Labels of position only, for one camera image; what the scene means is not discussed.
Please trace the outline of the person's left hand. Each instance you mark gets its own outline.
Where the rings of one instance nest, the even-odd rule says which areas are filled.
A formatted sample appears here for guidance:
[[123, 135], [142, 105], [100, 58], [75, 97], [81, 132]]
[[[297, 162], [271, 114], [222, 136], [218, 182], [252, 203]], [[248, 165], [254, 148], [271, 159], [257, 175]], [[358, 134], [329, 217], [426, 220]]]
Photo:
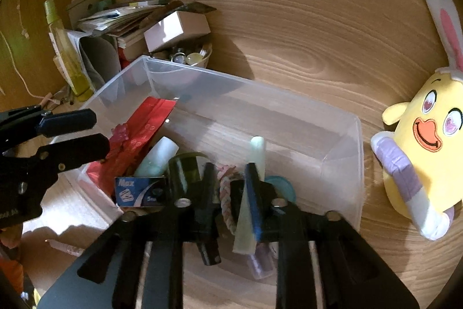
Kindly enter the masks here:
[[23, 224], [1, 229], [0, 242], [8, 249], [15, 249], [20, 246], [23, 234]]

